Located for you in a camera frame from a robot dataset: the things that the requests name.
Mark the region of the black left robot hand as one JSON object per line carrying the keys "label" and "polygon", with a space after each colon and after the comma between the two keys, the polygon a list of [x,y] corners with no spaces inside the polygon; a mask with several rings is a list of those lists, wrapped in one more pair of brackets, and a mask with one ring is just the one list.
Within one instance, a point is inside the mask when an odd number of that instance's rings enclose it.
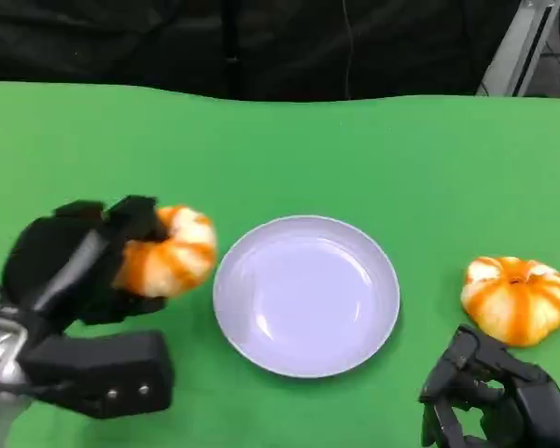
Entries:
{"label": "black left robot hand", "polygon": [[39,217],[19,235],[2,273],[1,296],[62,332],[72,323],[118,323],[161,310],[164,300],[117,285],[124,248],[158,243],[164,229],[153,197],[131,195],[112,206],[76,200]]}

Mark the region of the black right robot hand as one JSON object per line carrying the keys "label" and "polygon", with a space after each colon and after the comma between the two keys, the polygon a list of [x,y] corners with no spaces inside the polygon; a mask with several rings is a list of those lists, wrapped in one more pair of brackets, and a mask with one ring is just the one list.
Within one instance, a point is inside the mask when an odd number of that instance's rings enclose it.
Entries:
{"label": "black right robot hand", "polygon": [[560,447],[556,381],[467,325],[457,327],[419,402],[424,447]]}

